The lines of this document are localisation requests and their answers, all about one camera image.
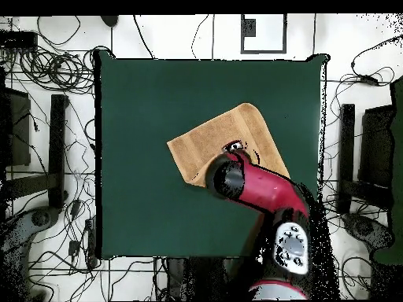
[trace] power adapter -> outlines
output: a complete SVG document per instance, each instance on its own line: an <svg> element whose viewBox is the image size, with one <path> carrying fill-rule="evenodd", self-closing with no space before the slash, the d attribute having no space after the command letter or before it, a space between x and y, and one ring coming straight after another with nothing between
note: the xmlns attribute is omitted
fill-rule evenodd
<svg viewBox="0 0 403 302"><path fill-rule="evenodd" d="M70 214L72 215L72 221L76 219L80 209L81 209L81 201L73 201L72 209L70 211Z"/></svg>
<svg viewBox="0 0 403 302"><path fill-rule="evenodd" d="M68 255L72 257L72 261L79 255L79 241L71 240L68 243Z"/></svg>
<svg viewBox="0 0 403 302"><path fill-rule="evenodd" d="M375 78L372 78L372 76L369 76L369 75L360 75L360 82L368 84L369 86L374 86L374 87L379 86L379 81Z"/></svg>

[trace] green table surface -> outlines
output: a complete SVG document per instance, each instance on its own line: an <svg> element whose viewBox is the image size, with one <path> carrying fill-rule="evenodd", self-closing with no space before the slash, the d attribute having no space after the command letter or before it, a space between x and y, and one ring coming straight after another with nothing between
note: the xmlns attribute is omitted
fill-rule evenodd
<svg viewBox="0 0 403 302"><path fill-rule="evenodd" d="M100 57L103 258L240 255L257 212L187 185L166 142L243 102L260 110L290 177L316 195L326 55L310 61Z"/></svg>

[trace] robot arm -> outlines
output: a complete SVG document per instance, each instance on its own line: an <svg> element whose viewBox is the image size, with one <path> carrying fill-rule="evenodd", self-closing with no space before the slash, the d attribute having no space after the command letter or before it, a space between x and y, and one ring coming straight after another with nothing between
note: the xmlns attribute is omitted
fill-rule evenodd
<svg viewBox="0 0 403 302"><path fill-rule="evenodd" d="M220 198L264 213L230 294L247 300L308 299L309 208L301 191L289 179L251 164L240 142L224 147L210 164L206 185Z"/></svg>

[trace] robot control buttons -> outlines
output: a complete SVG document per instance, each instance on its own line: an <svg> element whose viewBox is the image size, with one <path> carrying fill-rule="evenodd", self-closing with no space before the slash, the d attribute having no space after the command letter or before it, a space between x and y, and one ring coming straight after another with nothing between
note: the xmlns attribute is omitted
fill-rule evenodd
<svg viewBox="0 0 403 302"><path fill-rule="evenodd" d="M307 274L308 237L304 229L292 222L281 224L275 233L273 257L278 265L290 273Z"/></svg>

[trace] tangled cables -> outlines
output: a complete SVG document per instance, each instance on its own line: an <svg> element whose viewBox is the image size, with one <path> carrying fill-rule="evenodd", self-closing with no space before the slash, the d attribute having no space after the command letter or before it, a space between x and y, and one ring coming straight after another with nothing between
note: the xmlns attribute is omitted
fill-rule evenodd
<svg viewBox="0 0 403 302"><path fill-rule="evenodd" d="M70 53L54 53L39 46L37 52L20 53L19 65L21 71L46 90L64 91L72 94L92 94L94 86L95 50L109 50L106 46L96 46L88 50L81 60L78 55Z"/></svg>

